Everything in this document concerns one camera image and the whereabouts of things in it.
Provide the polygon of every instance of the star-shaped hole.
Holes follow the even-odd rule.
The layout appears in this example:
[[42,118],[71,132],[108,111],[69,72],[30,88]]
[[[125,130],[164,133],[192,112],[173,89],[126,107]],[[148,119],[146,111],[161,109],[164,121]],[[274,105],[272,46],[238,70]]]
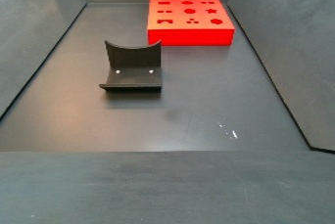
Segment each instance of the star-shaped hole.
[[216,9],[207,9],[205,11],[208,12],[208,14],[216,14],[217,10]]

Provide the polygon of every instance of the red shape sorter block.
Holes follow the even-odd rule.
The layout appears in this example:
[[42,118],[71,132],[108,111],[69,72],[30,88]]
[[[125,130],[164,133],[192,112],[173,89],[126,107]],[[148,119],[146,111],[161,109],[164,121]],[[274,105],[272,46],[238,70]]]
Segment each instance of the red shape sorter block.
[[220,0],[150,0],[149,44],[230,46],[235,30]]

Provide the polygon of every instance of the black curved bracket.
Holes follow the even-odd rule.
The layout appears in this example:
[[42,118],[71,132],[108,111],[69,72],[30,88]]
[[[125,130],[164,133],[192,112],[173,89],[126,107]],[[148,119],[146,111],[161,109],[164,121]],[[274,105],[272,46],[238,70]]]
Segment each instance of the black curved bracket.
[[125,48],[105,41],[110,60],[110,74],[105,90],[161,89],[161,42],[141,47]]

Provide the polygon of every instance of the black plastic stand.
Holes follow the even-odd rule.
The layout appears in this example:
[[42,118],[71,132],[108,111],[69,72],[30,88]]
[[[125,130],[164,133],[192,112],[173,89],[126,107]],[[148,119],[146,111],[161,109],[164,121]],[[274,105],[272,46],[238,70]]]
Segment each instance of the black plastic stand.
[[110,60],[110,73],[105,90],[156,89],[163,87],[161,42],[142,47],[125,48],[105,41]]

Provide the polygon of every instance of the gray floor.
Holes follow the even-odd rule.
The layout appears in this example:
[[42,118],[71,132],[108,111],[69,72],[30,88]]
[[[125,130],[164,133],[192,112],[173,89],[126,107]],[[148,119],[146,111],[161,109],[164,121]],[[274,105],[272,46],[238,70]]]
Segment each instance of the gray floor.
[[238,27],[231,47],[165,47],[158,93],[106,94],[104,41],[146,45],[148,4],[90,4],[0,122],[0,151],[307,150]]

